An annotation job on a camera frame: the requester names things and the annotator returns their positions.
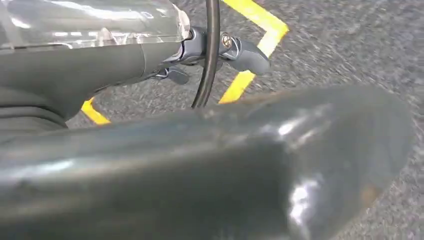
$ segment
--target brake cable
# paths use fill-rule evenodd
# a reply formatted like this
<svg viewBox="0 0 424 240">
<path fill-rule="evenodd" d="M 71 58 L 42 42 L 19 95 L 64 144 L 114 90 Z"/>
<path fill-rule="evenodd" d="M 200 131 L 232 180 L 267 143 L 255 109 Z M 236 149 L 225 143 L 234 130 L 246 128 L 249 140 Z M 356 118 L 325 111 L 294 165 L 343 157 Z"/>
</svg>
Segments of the brake cable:
<svg viewBox="0 0 424 240">
<path fill-rule="evenodd" d="M 201 108 L 206 105 L 214 84 L 215 73 L 218 65 L 218 55 L 221 41 L 220 30 L 220 2 L 219 0 L 206 0 L 207 41 L 206 56 L 203 72 L 192 108 Z"/>
</svg>

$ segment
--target yellow painted line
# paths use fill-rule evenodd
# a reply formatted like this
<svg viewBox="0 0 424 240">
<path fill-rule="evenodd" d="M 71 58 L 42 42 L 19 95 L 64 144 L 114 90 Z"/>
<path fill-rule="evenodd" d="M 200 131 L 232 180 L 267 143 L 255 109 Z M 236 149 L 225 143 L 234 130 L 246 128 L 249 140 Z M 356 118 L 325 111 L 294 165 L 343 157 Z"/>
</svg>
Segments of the yellow painted line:
<svg viewBox="0 0 424 240">
<path fill-rule="evenodd" d="M 85 101 L 82 105 L 81 110 L 85 113 L 85 115 L 87 115 L 88 118 L 90 118 L 97 125 L 110 124 L 111 121 L 109 121 L 106 117 L 100 114 L 100 112 L 96 111 L 93 108 L 93 100 L 94 97 L 92 97 L 88 101 Z"/>
<path fill-rule="evenodd" d="M 281 39 L 289 31 L 289 28 L 284 22 L 252 0 L 223 1 L 266 31 L 257 46 L 268 57 L 274 52 Z M 225 91 L 219 103 L 225 104 L 238 100 L 254 78 L 255 75 L 250 71 L 240 72 Z"/>
</svg>

